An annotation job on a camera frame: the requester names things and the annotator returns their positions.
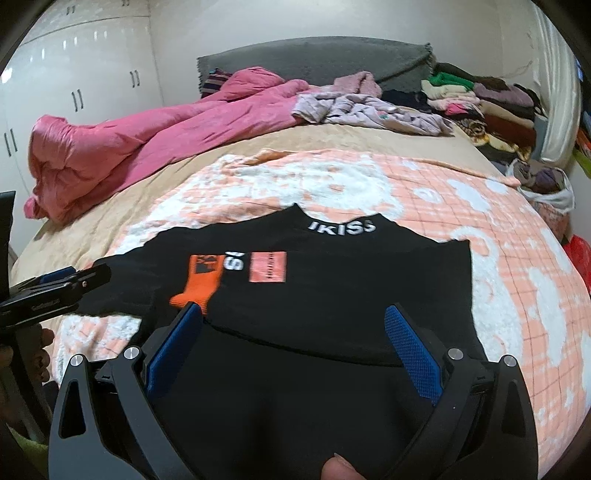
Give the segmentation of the left hand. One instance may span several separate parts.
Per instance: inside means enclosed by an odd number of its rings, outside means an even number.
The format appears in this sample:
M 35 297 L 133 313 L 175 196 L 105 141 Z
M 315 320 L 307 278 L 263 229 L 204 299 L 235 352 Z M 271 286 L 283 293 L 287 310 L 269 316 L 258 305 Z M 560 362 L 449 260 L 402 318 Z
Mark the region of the left hand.
M 8 365 L 1 367 L 1 385 L 16 418 L 50 416 L 43 384 L 50 376 L 47 349 L 53 340 L 53 331 L 39 324 L 1 332 L 1 353 L 11 353 Z

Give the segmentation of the right hand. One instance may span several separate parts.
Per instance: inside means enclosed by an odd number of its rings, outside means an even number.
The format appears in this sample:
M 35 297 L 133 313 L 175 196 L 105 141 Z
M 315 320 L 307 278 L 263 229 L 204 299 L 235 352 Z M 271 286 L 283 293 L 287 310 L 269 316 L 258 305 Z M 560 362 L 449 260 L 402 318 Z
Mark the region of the right hand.
M 322 480 L 365 480 L 355 467 L 339 454 L 332 455 L 322 466 Z

